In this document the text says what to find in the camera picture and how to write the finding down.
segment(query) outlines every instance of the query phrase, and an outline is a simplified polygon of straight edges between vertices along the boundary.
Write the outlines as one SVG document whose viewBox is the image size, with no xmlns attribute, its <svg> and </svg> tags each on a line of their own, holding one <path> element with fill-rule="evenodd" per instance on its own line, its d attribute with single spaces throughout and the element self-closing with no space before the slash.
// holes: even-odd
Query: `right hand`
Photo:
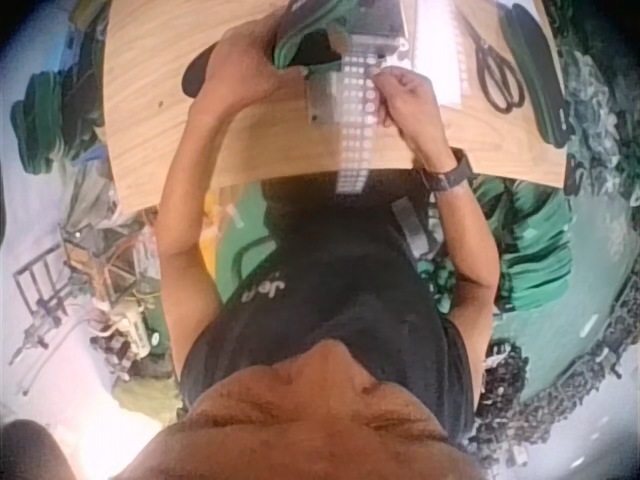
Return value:
<svg viewBox="0 0 640 480">
<path fill-rule="evenodd" d="M 444 132 L 440 108 L 428 78 L 401 67 L 388 67 L 373 77 L 381 94 L 380 120 L 395 124 L 411 151 L 433 173 L 446 173 L 457 162 Z"/>
</svg>

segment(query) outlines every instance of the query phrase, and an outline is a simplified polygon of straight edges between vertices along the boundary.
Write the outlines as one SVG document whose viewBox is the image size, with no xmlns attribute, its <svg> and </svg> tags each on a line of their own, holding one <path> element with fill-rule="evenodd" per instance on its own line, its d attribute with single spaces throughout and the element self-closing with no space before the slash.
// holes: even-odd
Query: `workbench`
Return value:
<svg viewBox="0 0 640 480">
<path fill-rule="evenodd" d="M 413 39 L 416 4 L 414 0 L 403 1 Z M 541 0 L 534 2 L 555 55 Z M 125 211 L 160 201 L 192 102 L 181 88 L 189 63 L 229 28 L 286 3 L 113 0 L 105 54 L 104 109 L 111 166 Z M 513 61 L 500 32 L 495 3 L 456 3 L 484 38 Z M 469 72 L 462 105 L 441 108 L 451 145 L 467 152 L 476 173 L 562 187 L 566 150 L 543 142 L 529 100 L 510 115 L 492 109 L 475 75 L 474 45 L 465 35 L 461 41 Z M 222 145 L 212 188 L 334 171 L 339 168 L 339 153 L 335 127 L 309 123 L 304 82 L 293 81 L 278 95 L 236 117 Z M 395 129 L 380 129 L 371 168 L 408 169 L 412 165 L 411 152 Z"/>
</svg>

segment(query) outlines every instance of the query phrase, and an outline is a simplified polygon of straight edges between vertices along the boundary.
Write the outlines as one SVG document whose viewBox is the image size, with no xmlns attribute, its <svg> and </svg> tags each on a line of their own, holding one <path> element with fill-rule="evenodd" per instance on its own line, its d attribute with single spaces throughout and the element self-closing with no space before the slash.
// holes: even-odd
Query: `left arm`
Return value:
<svg viewBox="0 0 640 480">
<path fill-rule="evenodd" d="M 227 32 L 218 42 L 207 79 L 189 111 L 160 202 L 156 237 L 162 303 L 178 377 L 191 347 L 220 310 L 199 242 L 205 195 L 227 125 L 244 108 L 275 93 L 300 69 L 278 72 L 268 58 L 280 12 Z"/>
</svg>

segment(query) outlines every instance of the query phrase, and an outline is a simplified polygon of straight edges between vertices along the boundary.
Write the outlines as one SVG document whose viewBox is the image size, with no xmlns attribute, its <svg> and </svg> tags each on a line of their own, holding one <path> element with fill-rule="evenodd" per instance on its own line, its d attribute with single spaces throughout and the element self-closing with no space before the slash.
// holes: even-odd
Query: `black watch strap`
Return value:
<svg viewBox="0 0 640 480">
<path fill-rule="evenodd" d="M 458 161 L 458 166 L 450 172 L 438 174 L 420 169 L 425 185 L 432 192 L 446 192 L 451 190 L 464 183 L 473 175 L 471 163 L 469 162 L 467 154 L 464 153 L 464 150 L 452 148 L 451 151 Z"/>
</svg>

